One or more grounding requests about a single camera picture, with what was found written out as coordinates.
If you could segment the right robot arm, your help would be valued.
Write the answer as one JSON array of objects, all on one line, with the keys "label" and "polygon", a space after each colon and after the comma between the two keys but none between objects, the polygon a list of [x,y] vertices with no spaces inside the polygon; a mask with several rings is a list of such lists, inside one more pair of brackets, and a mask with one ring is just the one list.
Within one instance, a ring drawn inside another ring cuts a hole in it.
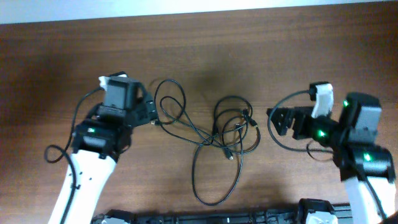
[{"label": "right robot arm", "polygon": [[284,108],[286,96],[267,109],[267,128],[284,136],[289,128],[296,140],[312,139],[332,150],[333,162],[349,196],[354,223],[395,223],[396,173],[392,154],[376,144],[382,112],[379,99],[348,93],[339,120],[331,119],[332,91],[306,92],[313,107]]}]

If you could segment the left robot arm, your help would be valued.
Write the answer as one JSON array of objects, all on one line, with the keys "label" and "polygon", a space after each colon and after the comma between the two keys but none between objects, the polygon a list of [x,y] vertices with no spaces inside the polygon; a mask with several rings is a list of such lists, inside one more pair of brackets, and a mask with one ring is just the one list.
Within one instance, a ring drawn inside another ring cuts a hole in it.
[{"label": "left robot arm", "polygon": [[90,223],[106,182],[119,157],[131,146],[134,128],[153,122],[158,114],[152,95],[125,72],[99,78],[105,92],[72,130],[72,152],[50,223]]}]

